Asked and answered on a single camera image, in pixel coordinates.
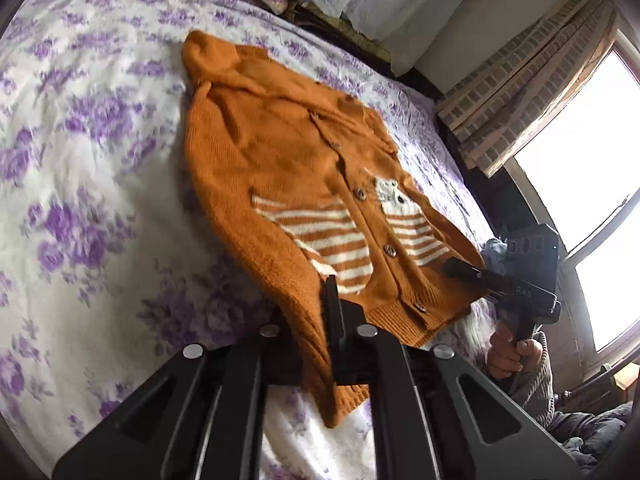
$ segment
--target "sweater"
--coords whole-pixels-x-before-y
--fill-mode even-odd
[[[336,386],[322,286],[407,345],[463,316],[483,290],[449,278],[473,244],[418,192],[379,115],[274,62],[263,48],[200,31],[184,43],[194,85],[185,156],[210,224],[276,301],[303,361],[303,386],[329,427],[368,395]]]

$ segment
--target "wall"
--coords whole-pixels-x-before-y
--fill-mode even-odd
[[[463,0],[415,67],[446,92],[556,0]]]

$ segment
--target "beige checkered curtain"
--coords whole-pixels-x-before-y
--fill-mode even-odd
[[[559,0],[453,87],[436,110],[467,167],[499,170],[578,92],[617,29],[611,0]]]

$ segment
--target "window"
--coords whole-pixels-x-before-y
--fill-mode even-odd
[[[559,286],[589,374],[640,338],[638,52],[619,34],[567,106],[506,165],[561,237]]]

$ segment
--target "white sheet with purple flowers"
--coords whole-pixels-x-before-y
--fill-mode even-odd
[[[491,236],[431,102],[289,23],[236,0],[26,0],[0,40],[0,410],[48,474],[185,343],[268,318],[182,160],[192,28],[378,110],[434,206]],[[264,432],[262,478],[374,478],[366,403],[328,430],[307,394],[272,388]]]

